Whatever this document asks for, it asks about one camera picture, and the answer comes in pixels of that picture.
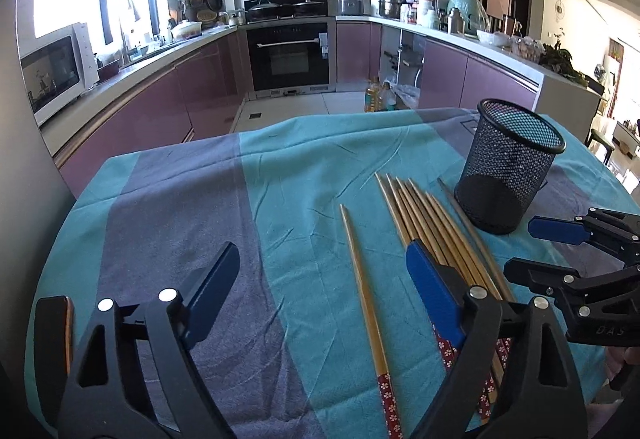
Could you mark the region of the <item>bamboo chopstick lone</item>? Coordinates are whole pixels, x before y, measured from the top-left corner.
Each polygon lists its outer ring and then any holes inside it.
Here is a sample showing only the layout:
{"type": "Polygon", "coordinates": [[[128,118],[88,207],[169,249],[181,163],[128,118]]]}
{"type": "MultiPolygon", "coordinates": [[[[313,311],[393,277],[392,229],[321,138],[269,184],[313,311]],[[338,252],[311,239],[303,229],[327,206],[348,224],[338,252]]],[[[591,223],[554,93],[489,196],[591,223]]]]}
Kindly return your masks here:
{"type": "Polygon", "coordinates": [[[345,205],[340,205],[340,212],[347,237],[350,259],[352,259],[352,270],[354,270],[363,321],[367,330],[387,434],[390,438],[402,438],[404,437],[404,432],[402,431],[398,404],[392,378],[390,377],[390,368],[388,367],[380,326],[378,325],[378,318],[376,318],[374,300],[367,282],[366,271],[364,271],[356,232],[352,226],[352,218],[350,218],[349,211],[345,205]]]}

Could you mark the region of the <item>dark bamboo chopstick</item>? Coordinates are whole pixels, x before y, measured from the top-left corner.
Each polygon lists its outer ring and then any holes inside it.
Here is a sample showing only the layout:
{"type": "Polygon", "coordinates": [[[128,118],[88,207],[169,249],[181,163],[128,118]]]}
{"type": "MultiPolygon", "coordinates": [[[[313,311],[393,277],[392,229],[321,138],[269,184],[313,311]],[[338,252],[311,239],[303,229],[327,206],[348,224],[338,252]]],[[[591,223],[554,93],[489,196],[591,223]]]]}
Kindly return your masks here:
{"type": "Polygon", "coordinates": [[[468,231],[470,237],[472,237],[476,248],[480,251],[480,255],[482,255],[484,262],[486,263],[486,266],[488,268],[489,275],[491,276],[492,281],[494,281],[495,285],[498,287],[498,291],[505,299],[509,301],[515,301],[515,296],[512,292],[511,286],[509,282],[506,281],[506,277],[504,276],[502,269],[498,266],[494,255],[491,254],[491,251],[489,251],[489,248],[486,246],[485,242],[476,231],[474,225],[472,225],[469,217],[465,215],[465,212],[462,210],[461,206],[454,198],[454,195],[447,187],[445,182],[440,178],[437,179],[437,182],[439,184],[439,187],[446,194],[450,205],[454,207],[454,211],[457,213],[459,219],[465,226],[466,231],[468,231]]]}

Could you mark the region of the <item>black mesh utensil cup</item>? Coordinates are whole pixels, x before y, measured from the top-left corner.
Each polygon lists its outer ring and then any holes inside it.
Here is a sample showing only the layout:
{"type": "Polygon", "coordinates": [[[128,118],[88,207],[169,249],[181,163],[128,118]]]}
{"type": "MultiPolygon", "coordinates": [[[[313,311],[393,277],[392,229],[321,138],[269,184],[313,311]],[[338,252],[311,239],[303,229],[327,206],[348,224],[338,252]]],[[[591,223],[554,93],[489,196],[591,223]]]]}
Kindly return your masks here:
{"type": "Polygon", "coordinates": [[[484,99],[454,198],[476,228],[513,232],[566,142],[550,122],[502,99],[484,99]]]}

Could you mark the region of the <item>teal and purple tablecloth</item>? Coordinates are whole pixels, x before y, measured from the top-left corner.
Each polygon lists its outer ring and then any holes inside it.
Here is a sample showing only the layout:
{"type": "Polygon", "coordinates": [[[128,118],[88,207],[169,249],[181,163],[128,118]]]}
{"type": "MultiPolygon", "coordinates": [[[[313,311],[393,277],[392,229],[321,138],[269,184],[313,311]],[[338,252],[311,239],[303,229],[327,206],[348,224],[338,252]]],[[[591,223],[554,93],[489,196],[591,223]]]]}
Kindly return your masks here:
{"type": "MultiPolygon", "coordinates": [[[[612,174],[558,122],[566,142],[513,232],[475,227],[502,269],[512,258],[597,277],[637,267],[589,244],[535,239],[535,216],[573,220],[590,207],[639,216],[612,174]]],[[[340,205],[352,218],[373,296],[403,438],[447,374],[434,326],[406,267],[378,181],[411,239],[427,237],[399,185],[439,200],[488,268],[439,187],[454,194],[480,114],[456,108],[294,118],[256,132],[115,156],[68,213],[43,267],[26,338],[29,411],[58,434],[75,353],[96,305],[144,303],[236,245],[240,270],[192,359],[231,438],[389,438],[340,205]]],[[[593,403],[603,383],[639,361],[637,347],[573,343],[554,300],[509,282],[515,301],[542,298],[562,329],[582,386],[585,438],[634,438],[639,386],[593,403]]]]}

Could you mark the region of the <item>mint green appliance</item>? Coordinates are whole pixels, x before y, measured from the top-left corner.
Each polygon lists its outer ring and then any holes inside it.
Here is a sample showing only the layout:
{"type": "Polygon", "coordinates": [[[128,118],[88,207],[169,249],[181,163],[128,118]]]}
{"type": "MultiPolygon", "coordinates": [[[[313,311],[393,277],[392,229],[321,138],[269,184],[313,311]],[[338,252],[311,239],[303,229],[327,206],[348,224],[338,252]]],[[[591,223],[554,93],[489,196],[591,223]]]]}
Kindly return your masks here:
{"type": "Polygon", "coordinates": [[[452,8],[459,10],[465,34],[475,35],[477,31],[489,31],[489,17],[479,0],[448,0],[447,12],[452,8]]]}

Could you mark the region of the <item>cooking oil bottle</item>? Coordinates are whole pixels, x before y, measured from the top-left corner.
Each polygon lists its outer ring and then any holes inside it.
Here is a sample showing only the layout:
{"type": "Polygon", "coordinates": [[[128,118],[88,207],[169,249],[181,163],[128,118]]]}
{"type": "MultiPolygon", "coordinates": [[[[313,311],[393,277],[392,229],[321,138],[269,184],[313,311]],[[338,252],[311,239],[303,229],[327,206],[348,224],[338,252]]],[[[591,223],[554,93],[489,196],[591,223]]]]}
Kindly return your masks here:
{"type": "Polygon", "coordinates": [[[397,97],[388,81],[381,83],[378,77],[371,80],[364,92],[366,112],[386,112],[397,109],[397,97]]]}

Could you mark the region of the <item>white microwave oven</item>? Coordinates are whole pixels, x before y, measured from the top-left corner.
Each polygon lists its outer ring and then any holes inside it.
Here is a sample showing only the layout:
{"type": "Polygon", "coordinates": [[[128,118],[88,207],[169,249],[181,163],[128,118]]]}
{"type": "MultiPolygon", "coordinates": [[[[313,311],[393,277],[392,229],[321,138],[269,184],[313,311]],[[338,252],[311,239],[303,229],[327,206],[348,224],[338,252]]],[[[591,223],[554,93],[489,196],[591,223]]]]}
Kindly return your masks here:
{"type": "Polygon", "coordinates": [[[29,40],[20,49],[26,94],[38,126],[98,81],[88,26],[74,23],[29,40]]]}

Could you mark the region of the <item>steel stock pot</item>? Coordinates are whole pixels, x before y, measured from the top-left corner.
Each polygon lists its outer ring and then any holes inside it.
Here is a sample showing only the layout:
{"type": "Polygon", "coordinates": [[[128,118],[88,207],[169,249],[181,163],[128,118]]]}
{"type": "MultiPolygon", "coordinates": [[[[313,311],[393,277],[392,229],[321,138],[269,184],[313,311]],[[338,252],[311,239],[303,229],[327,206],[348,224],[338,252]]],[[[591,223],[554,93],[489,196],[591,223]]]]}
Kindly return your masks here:
{"type": "Polygon", "coordinates": [[[386,19],[399,20],[401,7],[405,3],[406,0],[378,0],[378,15],[386,19]]]}

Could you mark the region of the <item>black built-in oven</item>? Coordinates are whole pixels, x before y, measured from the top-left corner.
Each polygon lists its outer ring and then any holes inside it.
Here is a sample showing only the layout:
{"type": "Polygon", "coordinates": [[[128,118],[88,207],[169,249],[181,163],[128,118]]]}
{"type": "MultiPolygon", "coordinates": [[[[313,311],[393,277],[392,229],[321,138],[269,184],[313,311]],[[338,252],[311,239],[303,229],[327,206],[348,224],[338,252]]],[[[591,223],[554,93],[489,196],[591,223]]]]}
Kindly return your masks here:
{"type": "Polygon", "coordinates": [[[330,84],[329,23],[288,23],[246,32],[255,92],[330,84]]]}

